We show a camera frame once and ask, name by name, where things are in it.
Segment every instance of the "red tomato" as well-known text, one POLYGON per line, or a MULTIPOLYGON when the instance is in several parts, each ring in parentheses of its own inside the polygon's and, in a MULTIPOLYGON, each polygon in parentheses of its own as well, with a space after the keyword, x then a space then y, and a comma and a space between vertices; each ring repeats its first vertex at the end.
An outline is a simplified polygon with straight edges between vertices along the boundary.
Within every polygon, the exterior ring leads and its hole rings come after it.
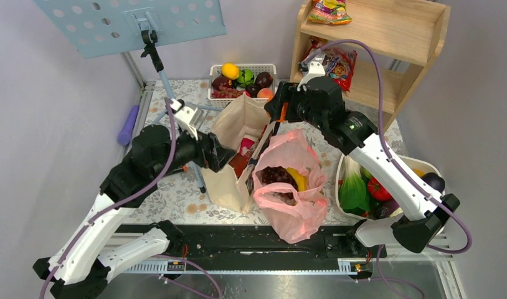
POLYGON ((388 201, 392 199, 391 194, 387 192, 387 190, 380 185, 380 183, 375 179, 371 178, 369 183, 367 184, 367 190, 369 191, 372 198, 377 201, 388 201))

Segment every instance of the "snack bag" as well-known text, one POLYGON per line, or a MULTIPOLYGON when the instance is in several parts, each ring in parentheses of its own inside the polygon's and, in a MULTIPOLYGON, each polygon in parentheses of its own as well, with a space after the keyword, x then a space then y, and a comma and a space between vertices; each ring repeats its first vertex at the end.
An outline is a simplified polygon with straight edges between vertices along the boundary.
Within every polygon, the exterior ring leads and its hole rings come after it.
POLYGON ((312 22, 322 24, 348 24, 353 19, 347 15, 345 0, 313 0, 314 7, 308 15, 312 22))
MULTIPOLYGON (((320 39, 315 36, 311 36, 310 41, 312 42, 312 46, 304 58, 328 43, 326 39, 320 39)), ((343 91, 348 92, 351 88, 358 53, 355 50, 346 50, 341 46, 330 47, 324 50, 323 53, 325 53, 325 58, 322 64, 325 68, 325 73, 333 78, 343 91)))
POLYGON ((252 177, 253 198, 281 239, 294 244, 318 231, 327 216, 328 199, 320 192, 327 178, 303 131, 273 136, 252 177), (289 183, 264 184, 267 168, 295 169, 306 177, 306 189, 298 191, 289 183))

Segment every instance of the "grapes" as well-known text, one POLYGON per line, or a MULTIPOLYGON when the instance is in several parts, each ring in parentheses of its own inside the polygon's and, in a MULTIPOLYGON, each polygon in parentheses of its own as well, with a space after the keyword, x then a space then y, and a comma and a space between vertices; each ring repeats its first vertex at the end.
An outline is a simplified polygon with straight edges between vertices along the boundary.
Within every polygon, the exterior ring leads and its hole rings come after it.
MULTIPOLYGON (((261 182, 268 185, 272 183, 287 183, 291 184, 294 189, 298 190, 298 185, 294 178, 286 171, 285 168, 279 167, 267 167, 263 169, 261 173, 261 182)), ((289 193, 276 193, 281 197, 281 200, 289 206, 295 206, 297 204, 294 199, 294 194, 289 193)))
POLYGON ((211 93, 212 98, 238 98, 244 93, 244 90, 237 90, 234 88, 219 86, 219 90, 213 89, 211 93))

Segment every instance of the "white plastic basket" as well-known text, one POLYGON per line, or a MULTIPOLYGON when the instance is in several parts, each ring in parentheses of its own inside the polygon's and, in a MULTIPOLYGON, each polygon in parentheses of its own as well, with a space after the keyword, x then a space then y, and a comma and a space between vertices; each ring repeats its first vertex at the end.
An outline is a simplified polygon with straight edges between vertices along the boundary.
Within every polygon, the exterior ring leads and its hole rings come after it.
MULTIPOLYGON (((436 174, 438 174, 438 176, 441 176, 440 172, 437 170, 437 168, 435 168, 435 166, 431 165, 428 162, 424 162, 424 161, 421 161, 421 160, 417 160, 417 159, 414 159, 414 158, 410 158, 410 157, 406 157, 406 156, 401 156, 401 155, 398 155, 398 157, 400 159, 402 159, 403 162, 409 168, 411 168, 411 169, 419 169, 419 170, 421 170, 424 173, 436 173, 436 174)), ((335 200, 334 206, 336 206, 338 208, 338 211, 340 213, 342 213, 342 215, 345 215, 347 217, 352 217, 352 218, 360 219, 360 220, 361 219, 372 220, 372 219, 364 218, 364 217, 361 217, 361 216, 358 216, 358 215, 354 215, 354 214, 350 214, 350 213, 345 213, 343 211, 343 209, 341 208, 341 206, 339 205, 339 198, 338 198, 339 183, 338 182, 339 182, 340 177, 342 177, 342 174, 343 174, 343 169, 341 169, 341 165, 343 164, 343 158, 345 158, 345 155, 342 154, 341 158, 339 159, 338 170, 336 172, 336 180, 335 180, 335 184, 336 184, 336 192, 335 192, 336 193, 336 200, 335 200)))
MULTIPOLYGON (((253 74, 257 77, 259 73, 262 72, 268 72, 273 78, 273 83, 270 89, 275 93, 277 90, 276 84, 277 84, 277 72, 275 70, 275 65, 273 64, 236 64, 236 66, 239 68, 239 70, 251 70, 253 74)), ((214 65, 211 67, 209 71, 210 81, 209 81, 209 87, 207 89, 207 99, 209 101, 209 104, 216 108, 224 108, 226 105, 228 105, 233 98, 212 98, 211 92, 212 87, 211 83, 213 80, 215 80, 218 76, 221 75, 222 72, 222 65, 214 65)), ((268 99, 267 98, 253 98, 254 100, 265 103, 268 99)))

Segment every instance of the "pink plastic bag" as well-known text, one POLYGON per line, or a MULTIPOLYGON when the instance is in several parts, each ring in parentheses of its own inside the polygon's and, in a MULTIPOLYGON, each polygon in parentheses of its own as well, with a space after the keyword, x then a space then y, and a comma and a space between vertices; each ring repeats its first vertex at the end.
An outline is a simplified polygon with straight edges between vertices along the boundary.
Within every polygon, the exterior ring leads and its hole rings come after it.
POLYGON ((273 136, 270 145, 259 157, 253 172, 253 198, 279 237, 290 244, 309 239, 327 216, 328 200, 320 191, 326 181, 325 172, 314 150, 301 130, 273 136), (273 183, 263 186, 260 173, 267 167, 294 168, 307 177, 307 190, 298 192, 291 184, 273 183), (289 206, 275 192, 294 195, 297 205, 289 206))

